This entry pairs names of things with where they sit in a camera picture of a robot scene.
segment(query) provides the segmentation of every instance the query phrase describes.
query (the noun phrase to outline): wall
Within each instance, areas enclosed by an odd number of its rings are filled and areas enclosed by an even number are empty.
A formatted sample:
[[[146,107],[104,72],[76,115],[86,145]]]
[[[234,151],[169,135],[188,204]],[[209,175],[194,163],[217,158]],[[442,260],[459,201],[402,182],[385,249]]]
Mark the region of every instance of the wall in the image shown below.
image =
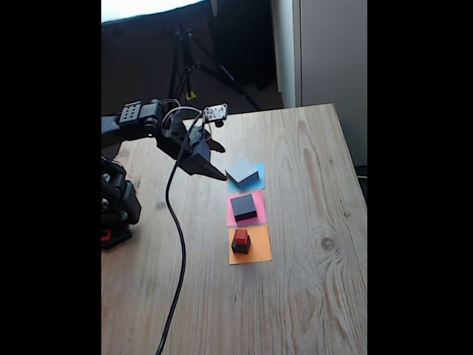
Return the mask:
[[[296,99],[296,74],[300,72],[300,57],[294,51],[294,33],[299,35],[299,26],[295,26],[299,23],[299,14],[293,11],[293,0],[271,0],[271,10],[278,91],[281,93],[284,107],[300,106]]]
[[[334,103],[353,163],[367,165],[367,0],[300,4],[302,105]]]

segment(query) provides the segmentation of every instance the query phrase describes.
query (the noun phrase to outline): black cube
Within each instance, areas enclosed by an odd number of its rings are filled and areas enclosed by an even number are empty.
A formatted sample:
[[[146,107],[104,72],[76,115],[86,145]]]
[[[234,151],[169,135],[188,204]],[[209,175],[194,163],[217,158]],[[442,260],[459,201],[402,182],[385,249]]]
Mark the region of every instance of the black cube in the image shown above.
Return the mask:
[[[256,207],[254,206],[253,197],[245,195],[235,197],[230,200],[231,208],[234,210],[235,220],[247,220],[256,217]]]

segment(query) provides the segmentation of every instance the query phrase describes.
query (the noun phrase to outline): pink paper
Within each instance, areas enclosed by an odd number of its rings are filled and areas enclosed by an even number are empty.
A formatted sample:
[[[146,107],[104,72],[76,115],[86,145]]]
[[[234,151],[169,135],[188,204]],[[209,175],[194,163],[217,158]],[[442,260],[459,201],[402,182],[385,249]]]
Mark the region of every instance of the pink paper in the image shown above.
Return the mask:
[[[235,197],[244,195],[229,195],[227,196],[227,227],[240,227],[249,226],[251,224],[264,224],[266,223],[266,208],[265,199],[263,198],[263,191],[259,190],[252,194],[254,206],[256,207],[256,217],[248,218],[247,220],[235,221],[234,210],[231,208],[230,200]]]

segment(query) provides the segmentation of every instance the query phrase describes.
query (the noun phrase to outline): wooden table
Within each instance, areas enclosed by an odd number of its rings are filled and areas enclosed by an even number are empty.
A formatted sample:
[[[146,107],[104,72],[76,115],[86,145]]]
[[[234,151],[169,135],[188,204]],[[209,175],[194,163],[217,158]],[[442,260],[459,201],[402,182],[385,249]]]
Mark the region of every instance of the wooden table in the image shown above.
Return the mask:
[[[265,163],[273,260],[230,266],[227,182],[178,169],[187,266],[164,353],[366,354],[367,206],[333,105],[231,115],[213,137],[220,171]],[[151,138],[116,160],[143,209],[134,237],[102,252],[102,354],[154,354],[180,271],[174,161]]]

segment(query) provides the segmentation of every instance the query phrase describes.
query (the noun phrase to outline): red part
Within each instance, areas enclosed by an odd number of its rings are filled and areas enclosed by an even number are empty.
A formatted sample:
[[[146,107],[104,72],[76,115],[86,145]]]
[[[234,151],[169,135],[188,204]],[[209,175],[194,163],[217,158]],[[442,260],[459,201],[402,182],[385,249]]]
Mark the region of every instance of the red part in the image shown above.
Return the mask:
[[[248,243],[248,232],[246,229],[237,229],[234,235],[234,242],[238,246],[246,246]]]
[[[110,229],[102,229],[101,243],[109,242],[111,239],[112,231]]]

